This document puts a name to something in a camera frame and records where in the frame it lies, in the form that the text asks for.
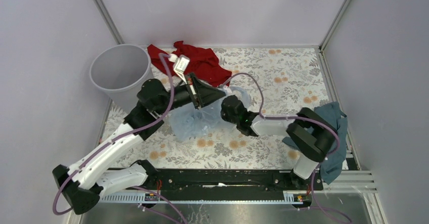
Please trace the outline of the light blue plastic trash bag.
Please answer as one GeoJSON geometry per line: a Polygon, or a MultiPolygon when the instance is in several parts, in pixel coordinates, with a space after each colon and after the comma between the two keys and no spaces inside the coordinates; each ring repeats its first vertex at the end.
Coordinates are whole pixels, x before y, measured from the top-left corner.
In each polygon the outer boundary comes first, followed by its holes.
{"type": "Polygon", "coordinates": [[[221,118],[221,104],[225,98],[222,97],[201,109],[196,109],[189,103],[171,110],[168,123],[176,138],[179,141],[186,141],[206,136],[214,131],[234,128],[234,124],[221,118]]]}

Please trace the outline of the grey plastic trash bin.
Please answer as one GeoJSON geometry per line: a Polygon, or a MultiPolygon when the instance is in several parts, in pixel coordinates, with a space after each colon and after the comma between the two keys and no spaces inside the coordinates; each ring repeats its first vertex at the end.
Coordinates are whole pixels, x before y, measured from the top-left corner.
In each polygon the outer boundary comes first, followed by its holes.
{"type": "Polygon", "coordinates": [[[137,105],[137,93],[143,83],[153,78],[149,54],[133,44],[105,50],[90,66],[91,82],[125,113],[137,105]]]}

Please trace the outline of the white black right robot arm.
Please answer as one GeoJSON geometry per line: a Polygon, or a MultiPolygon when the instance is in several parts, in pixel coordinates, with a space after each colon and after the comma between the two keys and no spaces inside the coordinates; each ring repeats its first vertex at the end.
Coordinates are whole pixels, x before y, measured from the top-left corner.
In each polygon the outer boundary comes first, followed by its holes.
{"type": "Polygon", "coordinates": [[[228,96],[221,104],[221,117],[245,136],[291,138],[302,154],[290,176],[291,185],[298,190],[310,183],[314,170],[340,144],[336,129],[309,108],[302,108],[295,116],[263,116],[247,110],[236,96],[228,96]]]}

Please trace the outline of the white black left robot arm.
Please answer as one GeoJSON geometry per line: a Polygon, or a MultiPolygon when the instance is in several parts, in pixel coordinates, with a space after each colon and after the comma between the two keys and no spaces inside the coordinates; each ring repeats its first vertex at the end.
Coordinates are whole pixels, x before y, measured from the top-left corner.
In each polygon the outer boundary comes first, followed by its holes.
{"type": "Polygon", "coordinates": [[[226,96],[226,92],[202,82],[194,73],[185,77],[185,83],[167,90],[158,79],[149,79],[137,93],[138,102],[124,118],[123,123],[103,143],[70,166],[58,165],[52,171],[58,193],[54,198],[53,212],[60,195],[70,210],[83,214],[91,210],[100,198],[119,190],[141,185],[151,189],[156,185],[155,173],[143,166],[131,166],[105,175],[110,165],[135,144],[150,138],[164,124],[169,111],[191,104],[201,109],[226,96]]]}

